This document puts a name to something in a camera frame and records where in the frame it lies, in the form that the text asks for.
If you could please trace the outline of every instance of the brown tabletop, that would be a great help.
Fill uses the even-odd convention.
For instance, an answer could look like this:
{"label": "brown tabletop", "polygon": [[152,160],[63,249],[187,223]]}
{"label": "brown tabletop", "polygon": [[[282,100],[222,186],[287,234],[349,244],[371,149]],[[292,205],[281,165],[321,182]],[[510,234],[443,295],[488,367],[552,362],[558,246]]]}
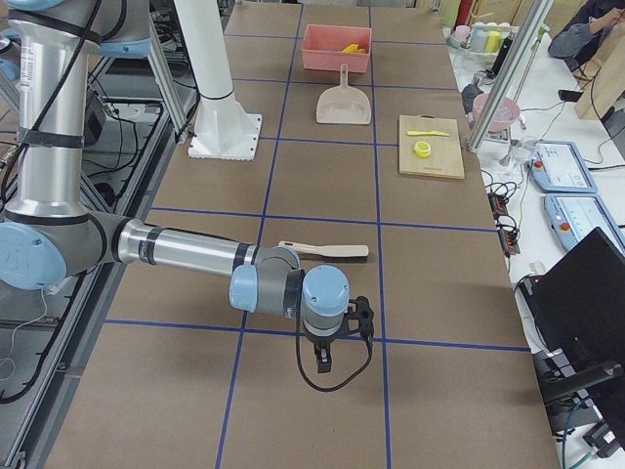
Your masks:
{"label": "brown tabletop", "polygon": [[[308,23],[373,27],[370,68],[352,75],[371,125],[316,124],[338,73],[302,69]],[[365,264],[340,267],[377,314],[372,364],[318,393],[292,321],[233,310],[227,278],[131,265],[46,467],[559,467],[477,159],[463,154],[462,181],[398,174],[401,113],[469,132],[437,14],[244,3],[226,36],[237,99],[264,117],[256,157],[179,148],[148,220],[369,245]],[[333,372],[317,375],[302,345],[321,385],[366,356],[337,341]]]}

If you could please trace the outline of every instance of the person's hand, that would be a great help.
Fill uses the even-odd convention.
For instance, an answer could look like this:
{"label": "person's hand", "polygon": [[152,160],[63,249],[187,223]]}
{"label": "person's hand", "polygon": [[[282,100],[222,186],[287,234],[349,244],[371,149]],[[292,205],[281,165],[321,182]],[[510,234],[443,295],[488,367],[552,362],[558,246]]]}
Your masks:
{"label": "person's hand", "polygon": [[601,18],[590,23],[590,32],[597,34],[602,29],[607,27],[613,27],[615,24],[625,22],[624,10],[618,8],[612,8],[609,12],[603,15]]}

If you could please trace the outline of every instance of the blue cable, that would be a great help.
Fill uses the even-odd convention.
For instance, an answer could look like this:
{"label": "blue cable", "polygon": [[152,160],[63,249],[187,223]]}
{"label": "blue cable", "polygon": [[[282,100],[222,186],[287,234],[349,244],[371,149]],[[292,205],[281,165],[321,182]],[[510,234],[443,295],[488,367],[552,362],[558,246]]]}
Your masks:
{"label": "blue cable", "polygon": [[577,461],[575,464],[573,464],[572,466],[570,466],[568,469],[577,469],[579,466],[581,466],[583,463],[585,463],[588,459],[590,459],[591,457],[593,457],[593,451],[590,450],[588,451],[584,457],[582,457],[579,461]]}
{"label": "blue cable", "polygon": [[590,396],[586,396],[584,399],[579,401],[570,411],[570,413],[568,414],[568,417],[566,418],[566,422],[564,423],[564,431],[562,432],[563,433],[563,436],[562,436],[562,469],[567,469],[566,468],[566,436],[568,433],[570,421],[573,417],[573,414],[577,411],[577,409],[580,408],[589,399],[590,399]]}

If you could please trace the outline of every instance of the person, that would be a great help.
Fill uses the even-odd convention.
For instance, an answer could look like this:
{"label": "person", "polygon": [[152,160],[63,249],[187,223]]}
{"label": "person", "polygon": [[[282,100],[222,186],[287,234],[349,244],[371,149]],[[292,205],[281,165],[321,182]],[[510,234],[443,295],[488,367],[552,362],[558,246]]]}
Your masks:
{"label": "person", "polygon": [[625,0],[588,0],[549,46],[574,71],[597,53],[610,31],[625,22]]}

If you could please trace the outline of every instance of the pink bin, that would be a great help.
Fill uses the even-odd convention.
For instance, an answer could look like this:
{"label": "pink bin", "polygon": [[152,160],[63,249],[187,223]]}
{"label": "pink bin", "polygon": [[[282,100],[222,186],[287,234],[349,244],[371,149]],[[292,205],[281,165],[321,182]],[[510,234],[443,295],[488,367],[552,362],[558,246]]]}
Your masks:
{"label": "pink bin", "polygon": [[[349,73],[366,72],[371,57],[371,34],[370,27],[309,24],[302,44],[304,68],[339,71],[341,64],[347,64]],[[358,44],[367,52],[341,52],[350,44]]]}

